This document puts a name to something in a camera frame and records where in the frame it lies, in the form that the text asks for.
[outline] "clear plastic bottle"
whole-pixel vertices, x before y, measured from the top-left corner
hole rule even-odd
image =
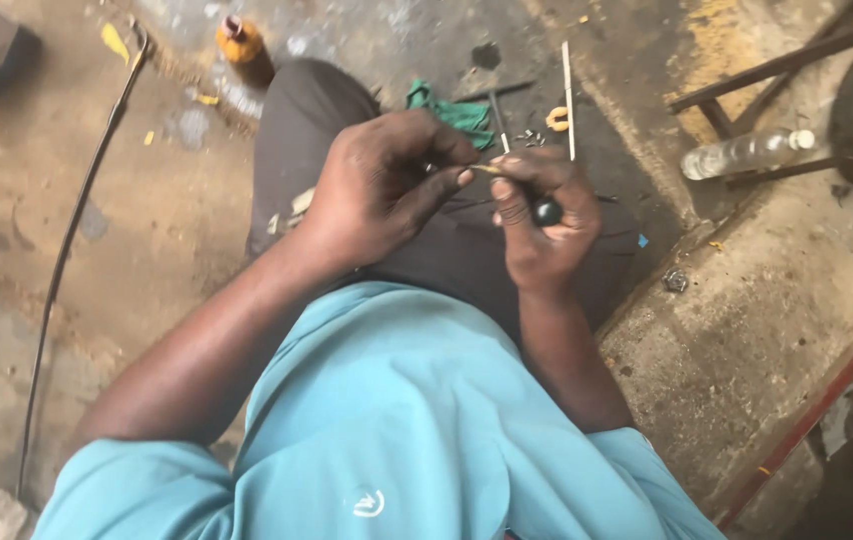
[[[691,180],[752,171],[789,163],[801,150],[817,143],[807,129],[763,129],[690,150],[680,167]]]

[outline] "dark gray pants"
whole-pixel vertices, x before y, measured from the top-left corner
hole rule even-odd
[[[312,59],[290,62],[267,91],[253,154],[252,224],[247,254],[257,257],[278,238],[266,231],[273,215],[289,216],[294,197],[316,185],[334,138],[376,118],[380,107],[356,80]],[[506,271],[504,233],[494,227],[491,201],[454,198],[422,232],[383,262],[361,268],[316,291],[361,281],[433,290],[489,315],[519,346],[517,288]],[[594,330],[615,308],[621,280],[637,250],[637,224],[619,203],[601,201],[603,231],[575,279],[575,292]],[[313,298],[290,309],[266,336],[272,355]]]

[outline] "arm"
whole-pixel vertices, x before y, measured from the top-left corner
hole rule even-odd
[[[604,365],[572,286],[601,231],[600,205],[562,150],[524,149],[494,159],[510,177],[491,186],[503,227],[506,260],[519,294],[519,323],[530,372],[585,434],[632,427],[623,391]],[[534,225],[517,183],[551,194],[563,207],[559,225]]]
[[[427,156],[447,167],[411,178],[409,165]],[[473,178],[463,166],[478,157],[424,109],[345,129],[300,226],[121,373],[77,425],[73,451],[102,438],[216,442],[270,361],[255,354],[264,330],[325,283],[412,239]]]

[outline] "shirt logo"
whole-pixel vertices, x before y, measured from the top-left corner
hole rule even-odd
[[[383,511],[384,493],[379,489],[376,490],[376,498],[367,493],[360,502],[353,505],[353,515],[358,518],[375,518]]]

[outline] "forearm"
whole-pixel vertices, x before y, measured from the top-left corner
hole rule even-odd
[[[580,431],[634,425],[573,293],[549,298],[521,291],[519,322],[530,372]]]
[[[265,329],[342,271],[323,253],[304,252],[295,236],[277,242],[123,371],[77,426],[73,449],[99,438],[216,442],[270,361],[255,354]]]

